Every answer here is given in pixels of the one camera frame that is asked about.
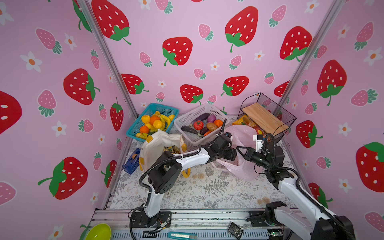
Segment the black yellow snack bag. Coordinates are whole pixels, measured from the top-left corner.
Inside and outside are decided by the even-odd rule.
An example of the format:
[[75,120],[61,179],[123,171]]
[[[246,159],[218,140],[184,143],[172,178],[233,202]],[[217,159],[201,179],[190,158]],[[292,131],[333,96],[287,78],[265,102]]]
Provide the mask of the black yellow snack bag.
[[170,146],[170,147],[164,147],[163,152],[170,152],[173,155],[177,155],[181,153],[181,150],[177,146]]

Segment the white canvas tote bag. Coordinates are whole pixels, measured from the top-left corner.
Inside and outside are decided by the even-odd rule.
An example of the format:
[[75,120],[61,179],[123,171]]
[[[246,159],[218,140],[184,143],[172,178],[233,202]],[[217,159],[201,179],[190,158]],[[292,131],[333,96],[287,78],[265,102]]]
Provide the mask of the white canvas tote bag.
[[182,135],[168,134],[160,131],[149,136],[149,140],[145,140],[141,147],[139,157],[140,170],[144,173],[162,155],[164,148],[172,146],[179,149],[181,154],[188,151],[187,144]]

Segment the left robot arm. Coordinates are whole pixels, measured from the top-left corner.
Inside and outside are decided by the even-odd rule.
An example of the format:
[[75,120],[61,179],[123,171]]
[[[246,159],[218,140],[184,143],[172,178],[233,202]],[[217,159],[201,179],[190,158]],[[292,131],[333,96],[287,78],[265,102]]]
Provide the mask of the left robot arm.
[[169,151],[163,152],[139,179],[139,185],[148,190],[147,201],[144,204],[146,216],[153,218],[160,212],[164,194],[175,185],[182,171],[218,159],[234,161],[237,151],[232,148],[232,139],[230,133],[223,133],[192,152],[179,155],[173,155]]

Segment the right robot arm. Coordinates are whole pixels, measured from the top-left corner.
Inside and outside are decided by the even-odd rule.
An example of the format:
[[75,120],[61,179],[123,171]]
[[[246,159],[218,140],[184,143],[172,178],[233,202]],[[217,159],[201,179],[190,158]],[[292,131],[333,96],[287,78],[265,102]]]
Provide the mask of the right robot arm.
[[248,221],[264,220],[268,225],[282,224],[303,240],[354,240],[352,222],[345,216],[329,211],[300,186],[300,174],[284,167],[285,155],[275,143],[272,134],[267,134],[262,145],[237,148],[238,153],[258,167],[264,168],[268,181],[286,195],[304,214],[303,217],[291,211],[283,202],[266,205],[263,214],[251,216]]

